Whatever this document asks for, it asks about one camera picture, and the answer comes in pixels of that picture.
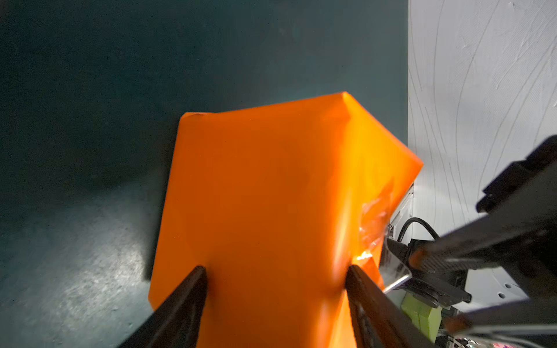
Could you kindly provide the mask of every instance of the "drawn line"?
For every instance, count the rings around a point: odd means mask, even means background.
[[[447,193],[449,195],[449,204],[451,205],[451,214],[453,216],[453,226],[455,227],[456,226],[455,212],[454,212],[453,206],[452,206],[451,189],[449,188],[449,178],[447,176],[447,168],[445,168],[445,161],[443,160],[443,156],[441,155],[441,149],[439,148],[439,143],[437,142],[437,137],[435,136],[435,131],[433,130],[433,127],[431,125],[431,119],[429,118],[429,113],[427,112],[427,107],[425,107],[424,109],[426,110],[427,121],[429,122],[429,127],[431,128],[431,133],[433,134],[433,139],[435,140],[435,145],[437,146],[437,153],[439,153],[439,157],[441,158],[441,164],[443,165],[443,171],[445,173],[445,182],[447,183]]]
[[[541,117],[540,125],[538,126],[538,131],[536,132],[536,137],[534,138],[534,143],[532,144],[532,147],[534,147],[536,145],[537,141],[538,141],[538,136],[540,135],[541,125],[544,123],[545,115],[547,115],[547,113],[548,113],[549,103],[551,103],[551,98],[555,94],[556,89],[557,89],[557,83],[553,86],[553,91],[551,92],[551,95],[549,96],[548,103],[545,105],[544,114]]]
[[[423,112],[422,112],[422,107],[419,103],[419,98],[418,98],[418,91],[416,90],[416,86],[414,84],[414,79],[412,78],[412,74],[410,73],[410,69],[408,69],[408,76],[410,76],[410,80],[412,81],[412,87],[414,88],[414,94],[416,95],[416,101],[418,102],[418,109],[420,114],[422,114],[422,123],[423,123],[423,127],[426,130],[426,139],[427,139],[427,146],[429,148],[429,157],[431,159],[431,166],[433,167],[433,196],[435,197],[434,199],[434,208],[433,208],[433,225],[435,226],[435,221],[437,219],[437,193],[436,193],[436,188],[437,188],[437,184],[436,184],[436,176],[435,176],[435,162],[433,161],[433,153],[431,151],[431,146],[429,145],[429,132],[427,131],[427,127],[426,127],[426,121],[423,117]]]
[[[410,116],[411,116],[411,120],[412,120],[412,130],[414,132],[414,151],[416,152],[416,156],[419,157],[418,155],[418,144],[416,142],[416,124],[414,123],[414,112],[412,112],[412,103],[410,102],[410,96],[408,96],[408,105],[410,106]]]
[[[464,198],[464,203],[466,205],[466,212],[468,214],[470,214],[470,210],[468,209],[468,204],[466,203],[466,195],[464,193],[464,185],[462,184],[462,175],[461,175],[461,172],[460,172],[460,161],[459,161],[459,158],[458,158],[458,141],[457,141],[458,113],[460,111],[460,102],[462,101],[462,93],[464,91],[464,85],[466,84],[466,80],[468,79],[468,74],[470,73],[470,70],[472,68],[472,63],[474,62],[474,59],[476,59],[476,54],[478,53],[478,48],[480,48],[480,45],[482,43],[483,36],[485,35],[485,33],[487,31],[487,28],[489,27],[489,24],[491,24],[491,20],[493,19],[495,11],[497,10],[497,7],[499,6],[500,2],[501,2],[501,0],[497,1],[497,4],[495,4],[495,8],[493,9],[493,12],[491,12],[491,16],[489,17],[489,20],[487,21],[486,27],[483,29],[482,35],[480,36],[480,40],[478,41],[478,44],[476,45],[476,49],[474,50],[474,54],[472,55],[472,58],[470,59],[470,64],[468,64],[468,69],[466,70],[466,75],[464,76],[464,80],[462,81],[462,88],[460,88],[460,96],[458,96],[458,104],[457,104],[457,107],[456,107],[456,117],[455,117],[456,165],[457,165],[458,178],[460,180],[460,189],[462,191],[462,196]]]
[[[408,8],[409,8],[409,10],[408,10],[408,12],[409,12],[408,13],[408,22],[409,22],[409,25],[410,25],[410,35],[412,36],[412,39],[411,39],[410,43],[412,44],[414,67],[416,68],[416,77],[418,78],[419,90],[422,90],[422,83],[420,82],[420,79],[419,79],[418,63],[416,62],[416,48],[414,47],[414,31],[412,30],[412,2],[410,2]]]
[[[433,106],[435,107],[435,118],[437,119],[437,127],[439,127],[439,116],[437,115],[437,97],[435,93],[435,64],[437,61],[437,39],[439,39],[439,25],[441,24],[441,14],[443,13],[444,5],[445,5],[445,0],[443,0],[443,2],[441,3],[441,9],[439,10],[439,19],[437,20],[437,32],[435,34],[435,48],[433,49]],[[445,153],[447,153],[447,150],[445,148],[445,143],[443,141],[443,134],[441,133],[441,128],[439,129],[439,137],[441,138],[441,144],[445,149]]]
[[[507,139],[505,140],[505,143],[503,145],[503,149],[501,150],[501,155],[499,156],[499,160],[497,160],[497,164],[495,165],[494,175],[497,174],[497,168],[499,167],[499,163],[501,162],[501,158],[503,157],[503,153],[505,152],[505,148],[507,147],[507,143],[509,142],[509,138],[511,138],[511,133],[512,133],[513,128],[515,127],[516,120],[519,118],[520,112],[522,111],[522,108],[524,107],[524,104],[526,104],[526,100],[528,99],[528,96],[532,92],[532,89],[534,89],[534,85],[538,81],[538,78],[540,77],[541,72],[545,69],[545,66],[551,60],[551,55],[553,54],[553,51],[555,51],[556,47],[557,47],[557,45],[555,43],[553,43],[553,49],[551,50],[551,53],[549,53],[548,60],[546,60],[544,65],[541,67],[540,71],[538,72],[538,75],[534,79],[534,82],[530,86],[530,89],[528,90],[528,93],[526,94],[526,97],[524,97],[524,100],[522,101],[522,104],[520,105],[520,108],[519,108],[518,112],[516,113],[515,119],[514,119],[514,121],[512,122],[512,125],[511,125],[511,129],[509,130],[509,133],[507,134]]]
[[[487,163],[489,162],[489,158],[491,157],[491,153],[493,151],[493,148],[495,147],[495,142],[497,141],[497,136],[499,135],[499,131],[501,130],[501,127],[503,126],[503,123],[505,123],[507,117],[509,117],[509,113],[512,109],[512,106],[515,104],[516,100],[518,99],[518,97],[520,96],[520,93],[522,93],[522,90],[524,89],[524,87],[526,86],[528,80],[530,79],[530,77],[532,76],[532,74],[534,73],[534,71],[536,71],[536,68],[540,65],[541,61],[543,60],[543,58],[545,57],[545,55],[547,54],[547,52],[549,52],[551,48],[551,45],[549,45],[547,47],[547,49],[545,50],[544,54],[541,55],[540,59],[538,60],[538,62],[536,63],[536,65],[534,66],[534,68],[532,69],[532,71],[530,71],[530,74],[528,75],[528,77],[524,80],[524,83],[522,84],[522,86],[520,87],[518,93],[516,94],[515,98],[513,99],[512,103],[510,104],[509,108],[507,109],[507,112],[505,114],[505,117],[503,117],[503,119],[501,120],[501,122],[499,123],[499,127],[497,127],[497,131],[495,132],[495,136],[493,138],[493,142],[491,143],[491,147],[489,149],[489,152],[487,153],[487,158],[486,158],[486,162],[483,165],[483,169],[482,169],[482,174],[480,175],[480,180],[478,181],[478,188],[477,188],[477,192],[478,192],[478,198],[481,196],[481,191],[480,191],[480,186],[482,184],[482,179],[483,179],[483,175],[485,174],[486,171],[486,167],[487,167]]]

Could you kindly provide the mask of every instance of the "orange plastic bag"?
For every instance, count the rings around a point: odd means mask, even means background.
[[[149,301],[198,264],[198,347],[354,347],[346,270],[381,284],[385,225],[421,161],[347,93],[178,129]]]

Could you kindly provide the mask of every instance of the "white wall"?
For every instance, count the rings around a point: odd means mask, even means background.
[[[424,161],[414,215],[444,234],[478,217],[481,189],[509,162],[557,133],[557,1],[409,6],[408,144]],[[465,309],[524,297],[505,283],[501,269],[471,271]]]

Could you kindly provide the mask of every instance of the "wire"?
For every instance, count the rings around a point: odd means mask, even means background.
[[[425,222],[420,218],[409,218],[408,220],[406,220],[404,225],[402,225],[402,228],[400,229],[400,233],[398,234],[397,242],[402,243],[402,238],[404,238],[404,234],[406,233],[408,226],[410,226],[410,224],[413,222],[417,222],[420,225],[424,226],[424,228],[429,232],[429,234],[431,234],[433,239],[439,239],[439,234],[437,234],[435,230],[427,222]]]

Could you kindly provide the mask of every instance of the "clear plastic film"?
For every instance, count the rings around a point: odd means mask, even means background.
[[[384,293],[412,277],[408,267],[387,247],[392,206],[396,207],[398,204],[391,200],[391,187],[387,185],[377,199],[363,206],[358,231],[358,251],[354,253],[352,260],[352,264],[360,266]]]

